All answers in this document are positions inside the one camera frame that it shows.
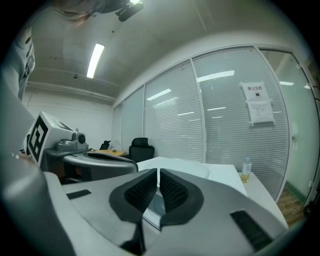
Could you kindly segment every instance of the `door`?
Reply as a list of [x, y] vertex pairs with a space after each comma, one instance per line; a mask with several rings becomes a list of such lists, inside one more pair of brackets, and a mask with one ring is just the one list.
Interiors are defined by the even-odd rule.
[[286, 186], [304, 203], [314, 180], [319, 157], [319, 118], [311, 85], [291, 53], [261, 51], [280, 82], [291, 125], [292, 146]]

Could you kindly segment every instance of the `printed notice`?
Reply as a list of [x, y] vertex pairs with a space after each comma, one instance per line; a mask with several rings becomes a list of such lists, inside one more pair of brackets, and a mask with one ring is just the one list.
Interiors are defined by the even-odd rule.
[[274, 114], [270, 101], [250, 101], [247, 103], [253, 123], [273, 122]]
[[241, 82], [240, 84], [249, 109], [251, 125], [275, 122], [271, 100], [264, 82]]

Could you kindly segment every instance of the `glass wall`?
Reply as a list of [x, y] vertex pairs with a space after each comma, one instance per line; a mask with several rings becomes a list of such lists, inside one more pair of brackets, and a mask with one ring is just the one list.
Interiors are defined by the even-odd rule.
[[[216, 51], [164, 71], [125, 99], [123, 107], [118, 105], [112, 118], [112, 145], [117, 149], [122, 145], [128, 153], [131, 141], [143, 136], [154, 146], [154, 157], [231, 164], [238, 172], [249, 157], [253, 173], [274, 199], [281, 191], [288, 165], [298, 173], [292, 178], [288, 175], [288, 181], [299, 180], [305, 188], [316, 171], [319, 152], [311, 90], [291, 54], [263, 53], [282, 83], [287, 108], [277, 78], [256, 48]], [[274, 122], [250, 123], [241, 83], [265, 86]], [[310, 105], [298, 109], [298, 101]], [[288, 115], [295, 150], [289, 164]], [[307, 129], [302, 129], [302, 124], [307, 124]], [[313, 143], [308, 134], [314, 134]], [[313, 173], [307, 175], [301, 170]]]
[[144, 136], [155, 157], [203, 161], [203, 127], [190, 61], [145, 84]]
[[[252, 172], [275, 199], [287, 168], [289, 126], [272, 71], [253, 47], [203, 55], [193, 63], [204, 108], [206, 162], [232, 164], [241, 172], [249, 157]], [[272, 99], [275, 122], [251, 125], [241, 83], [261, 81]]]
[[279, 79], [291, 125], [287, 186], [303, 203], [314, 180], [319, 155], [319, 120], [311, 85], [292, 54], [261, 52]]
[[122, 150], [129, 152], [134, 138], [142, 137], [144, 88], [141, 87], [123, 102]]
[[112, 126], [111, 126], [111, 147], [121, 150], [121, 127], [122, 127], [122, 109], [123, 104], [120, 103], [113, 109]]

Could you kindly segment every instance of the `wooden floor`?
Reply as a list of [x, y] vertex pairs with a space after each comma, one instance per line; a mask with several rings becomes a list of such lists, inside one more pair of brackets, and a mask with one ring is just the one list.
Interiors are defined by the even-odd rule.
[[286, 188], [282, 191], [277, 205], [289, 227], [305, 218], [303, 205]]

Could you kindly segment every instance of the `water bottle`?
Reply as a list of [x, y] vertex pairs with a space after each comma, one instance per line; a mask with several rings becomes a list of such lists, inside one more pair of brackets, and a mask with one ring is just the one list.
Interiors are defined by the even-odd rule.
[[241, 180], [242, 183], [247, 183], [249, 181], [249, 176], [251, 172], [251, 160], [249, 157], [246, 157], [243, 165], [242, 165], [242, 173], [241, 173]]

